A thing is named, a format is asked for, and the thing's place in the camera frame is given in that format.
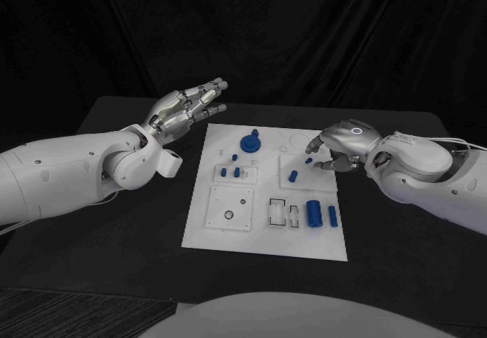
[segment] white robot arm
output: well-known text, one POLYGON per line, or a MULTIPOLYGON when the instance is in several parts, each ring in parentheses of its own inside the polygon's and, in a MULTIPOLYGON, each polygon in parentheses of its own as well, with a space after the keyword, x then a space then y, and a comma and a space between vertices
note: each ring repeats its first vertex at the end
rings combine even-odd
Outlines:
POLYGON ((352 172, 362 163, 394 201, 415 204, 437 217, 487 234, 486 148, 461 139, 424 138, 399 132, 382 138, 373 127, 358 120, 329 127, 311 140, 307 153, 317 152, 322 144, 330 148, 334 160, 314 166, 352 172), (435 141, 463 143, 468 149, 450 152, 435 141))
POLYGON ((218 78, 169 93, 141 125, 35 141, 2 153, 0 225, 64 215, 120 190, 139 189, 156 172, 175 177, 183 159, 163 146, 226 110, 224 104, 205 108, 226 87, 218 78))

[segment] silver robotic hand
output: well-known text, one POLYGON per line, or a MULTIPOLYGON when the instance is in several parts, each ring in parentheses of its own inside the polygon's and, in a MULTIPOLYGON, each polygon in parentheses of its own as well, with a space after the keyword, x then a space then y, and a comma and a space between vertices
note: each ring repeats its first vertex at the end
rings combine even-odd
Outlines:
POLYGON ((346 120, 330 126, 307 145, 307 154, 317 153, 324 144, 332 150, 333 161, 316 162, 323 170, 349 173, 366 163, 369 152, 381 142, 381 134, 368 123, 346 120))
POLYGON ((216 99, 228 83, 219 77, 202 86, 170 92, 154 104, 143 123, 160 145, 176 141, 190 131, 190 125, 226 110, 226 105, 205 108, 216 99))

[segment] carpet floor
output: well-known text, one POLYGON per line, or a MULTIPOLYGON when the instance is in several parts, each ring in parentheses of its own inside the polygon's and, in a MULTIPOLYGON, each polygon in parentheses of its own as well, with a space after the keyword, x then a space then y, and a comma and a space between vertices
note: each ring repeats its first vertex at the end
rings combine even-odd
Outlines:
MULTIPOLYGON (((176 308, 150 299, 0 289, 0 338, 136 338, 176 308)), ((487 337, 487 327, 425 324, 458 338, 487 337)))

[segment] rectangular slot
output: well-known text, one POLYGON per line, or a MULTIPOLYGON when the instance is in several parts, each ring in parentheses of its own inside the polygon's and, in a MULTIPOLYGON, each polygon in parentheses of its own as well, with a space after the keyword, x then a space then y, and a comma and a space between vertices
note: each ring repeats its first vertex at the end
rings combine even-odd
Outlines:
POLYGON ((290 226, 293 229, 300 228, 300 218, 298 218, 298 208, 297 206, 290 207, 290 226))
POLYGON ((216 165, 213 181, 226 183, 255 184, 257 167, 242 167, 239 165, 216 165), (235 177, 236 168, 239 170, 238 177, 235 177), (222 176, 222 169, 226 169, 225 176, 222 176))
POLYGON ((285 209, 287 202, 284 199, 270 200, 270 225, 275 225, 278 227, 287 226, 285 209))

